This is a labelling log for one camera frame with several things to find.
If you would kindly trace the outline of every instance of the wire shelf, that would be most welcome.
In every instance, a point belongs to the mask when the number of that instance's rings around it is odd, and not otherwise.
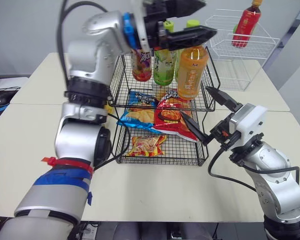
[[[266,60],[277,46],[279,38],[271,37],[259,24],[255,26],[252,35],[234,34],[234,28],[239,23],[239,16],[213,15],[205,21],[211,28],[218,29],[217,34],[210,39],[211,48],[219,57],[248,58]],[[234,36],[250,37],[246,47],[232,45]]]
[[[279,38],[271,37],[259,23],[252,35],[234,34],[242,11],[216,9],[216,12],[218,14],[209,17],[205,24],[218,30],[209,40],[209,47],[212,49],[212,59],[218,72],[218,80],[221,82],[220,88],[244,91],[276,48]],[[245,47],[240,48],[233,46],[234,36],[245,36],[250,39],[236,41],[237,44],[246,43]],[[212,80],[215,82],[217,79],[215,69],[210,69]]]
[[[192,118],[198,122],[196,111],[192,111]],[[139,128],[129,127],[131,137],[153,137],[155,134]],[[159,164],[159,165],[190,165],[202,166],[208,158],[208,148],[200,141],[191,142],[177,135],[166,135],[164,143],[160,145],[164,155],[153,157],[146,156],[121,156],[116,161],[118,164]],[[118,155],[128,144],[128,134],[124,126],[120,126],[118,143],[115,154]],[[132,140],[127,153],[132,150]]]
[[[210,68],[214,68],[214,65],[207,65],[203,74],[202,80],[200,83],[200,90],[198,96],[190,101],[189,106],[191,107],[184,107],[178,108],[179,110],[185,111],[202,111],[202,112],[212,112],[215,110],[215,101],[205,89],[205,87],[214,87],[217,88],[220,86],[220,81],[217,79],[215,84],[212,80],[212,76],[210,73]],[[148,81],[137,81],[133,77],[132,74],[132,64],[130,60],[129,54],[122,55],[117,59],[115,71],[113,74],[113,79],[110,85],[110,100],[109,104],[112,107],[121,107],[121,108],[144,108],[148,109],[149,106],[140,106],[140,105],[130,105],[128,104],[130,93],[141,92],[143,94],[148,94],[151,96],[164,96],[168,88],[176,89],[178,84],[175,80],[168,86],[158,88],[157,92],[153,89],[154,79],[151,77]]]

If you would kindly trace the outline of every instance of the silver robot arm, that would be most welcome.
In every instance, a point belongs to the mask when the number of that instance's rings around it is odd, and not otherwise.
[[[59,37],[70,9],[81,6],[74,3],[65,10],[66,3],[64,0],[61,8]],[[69,77],[64,56],[59,54],[68,102],[62,105],[55,138],[57,158],[46,160],[52,169],[34,182],[14,211],[15,218],[0,231],[0,240],[67,239],[80,222],[86,202],[91,201],[89,186],[94,167],[110,162],[110,131],[102,123],[107,120],[104,106],[117,58],[131,48],[175,50],[203,44],[216,34],[215,29],[198,26],[170,33],[163,29],[163,21],[191,15],[204,6],[202,0],[154,0],[139,9],[146,13],[143,18],[139,12],[134,17],[113,11],[95,15],[84,24],[85,38],[72,41],[68,48]],[[59,37],[58,51],[63,53]]]
[[[264,229],[269,240],[300,240],[300,186],[299,168],[291,167],[290,160],[279,150],[261,141],[261,127],[266,108],[250,103],[242,105],[228,94],[207,87],[211,96],[232,113],[220,121],[210,135],[200,132],[198,126],[186,114],[182,114],[189,129],[204,145],[213,139],[221,143],[221,149],[211,160],[208,172],[211,176],[230,180],[254,190],[264,212]],[[244,182],[216,175],[211,172],[218,157],[231,150],[230,160],[245,168],[255,188]],[[296,180],[292,171],[296,171]]]

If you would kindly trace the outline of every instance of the bottle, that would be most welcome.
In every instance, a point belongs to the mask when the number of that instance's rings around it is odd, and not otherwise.
[[[140,82],[146,82],[151,78],[151,52],[142,49],[132,49],[131,53],[132,75]]]
[[[204,69],[208,62],[208,52],[202,46],[193,46],[182,51],[178,71],[177,92],[184,100],[193,100],[198,95]]]
[[[171,33],[174,31],[174,23],[172,21],[165,21],[163,26]],[[153,79],[156,84],[161,86],[171,84],[174,79],[175,63],[176,51],[169,51],[160,47],[154,48]]]
[[[200,25],[200,21],[191,19],[186,22],[186,27],[191,28],[191,27],[196,27]],[[175,73],[174,73],[174,78],[175,81],[178,82],[178,71],[179,71],[179,65],[180,65],[180,57],[181,53],[183,52],[184,49],[179,49],[176,51],[176,60],[175,60]]]
[[[261,17],[261,11],[259,6],[263,0],[253,0],[252,6],[243,11],[238,26],[234,33],[242,35],[251,35],[255,26],[257,25],[259,18]],[[236,48],[244,48],[247,46],[249,36],[234,35],[232,39],[232,45]]]

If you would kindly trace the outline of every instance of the blue tape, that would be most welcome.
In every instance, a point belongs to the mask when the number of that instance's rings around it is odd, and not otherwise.
[[[89,206],[91,206],[91,202],[92,202],[92,192],[88,192],[88,197],[87,197],[87,199],[88,199],[88,204],[89,204]]]
[[[46,172],[44,175],[64,175],[72,178],[91,179],[90,173],[82,168],[51,170]]]
[[[89,185],[81,179],[90,179],[90,173],[84,169],[59,169],[40,176],[33,185],[73,185],[88,193]]]
[[[123,26],[123,32],[129,41],[130,47],[136,49],[135,29],[130,22],[130,14],[128,12],[123,14]]]

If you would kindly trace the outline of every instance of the black wire rack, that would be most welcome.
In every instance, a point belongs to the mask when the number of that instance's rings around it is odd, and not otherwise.
[[[220,80],[211,58],[208,47],[206,47],[209,53],[209,62],[202,75],[202,81],[200,84],[200,91],[198,96],[189,102],[188,105],[183,106],[187,108],[176,108],[176,110],[191,111],[191,117],[198,123],[197,112],[212,112],[216,108],[216,101],[208,93],[205,87],[220,87]],[[216,75],[216,79],[212,79],[211,71]],[[110,99],[109,104],[112,107],[122,108],[145,108],[149,106],[142,105],[130,105],[128,104],[129,96],[132,91],[141,92],[156,97],[158,94],[164,96],[166,90],[176,89],[177,83],[175,80],[169,86],[163,87],[158,93],[158,89],[153,89],[154,79],[153,77],[146,81],[136,81],[132,75],[132,65],[129,55],[120,56],[116,61],[115,71],[113,74],[113,80],[110,85]],[[131,137],[153,137],[158,136],[153,132],[129,127]],[[118,126],[115,130],[114,139],[117,141],[115,148],[115,155],[121,153],[128,144],[128,133],[124,126]],[[185,140],[177,135],[167,135],[164,143],[160,145],[163,155],[146,157],[146,156],[127,156],[127,153],[132,150],[132,141],[130,139],[130,145],[127,152],[119,157],[116,161],[119,164],[160,164],[160,165],[190,165],[190,166],[202,166],[209,156],[208,148],[203,146],[199,140],[196,142]]]
[[[205,87],[216,87],[219,88],[220,80],[217,78],[217,86],[214,85],[212,79],[211,71],[208,66],[212,66],[212,71],[215,73],[216,68],[212,61],[208,47],[206,47],[209,53],[209,64],[205,68],[202,74],[202,81],[200,84],[200,90],[198,96],[191,100],[191,104],[188,106],[184,105],[183,108],[178,108],[178,110],[184,111],[198,111],[198,112],[213,112],[216,108],[216,102],[213,100],[212,96],[208,93]],[[166,91],[169,89],[176,89],[178,84],[175,80],[169,86],[162,87],[161,89],[153,88],[154,79],[151,77],[148,81],[137,81],[132,74],[132,64],[130,60],[130,55],[120,56],[115,65],[115,71],[113,74],[113,79],[110,85],[110,99],[109,105],[112,107],[121,107],[121,108],[143,108],[149,109],[149,106],[142,105],[131,105],[128,104],[129,96],[131,92],[141,92],[143,94],[148,94],[154,97],[161,96],[163,97],[166,94]],[[160,109],[169,109],[169,107],[161,107]]]
[[[191,112],[191,117],[198,122],[196,111]],[[128,133],[124,126],[119,127],[118,142],[115,154],[118,155],[128,144]],[[156,134],[140,128],[129,127],[131,137],[154,137],[162,134]],[[192,165],[202,166],[208,158],[208,148],[203,146],[199,140],[196,142],[185,140],[177,135],[166,135],[166,140],[160,145],[163,155],[153,157],[146,156],[126,156],[119,157],[116,161],[118,164],[160,164],[160,165]],[[132,150],[130,141],[126,153]]]

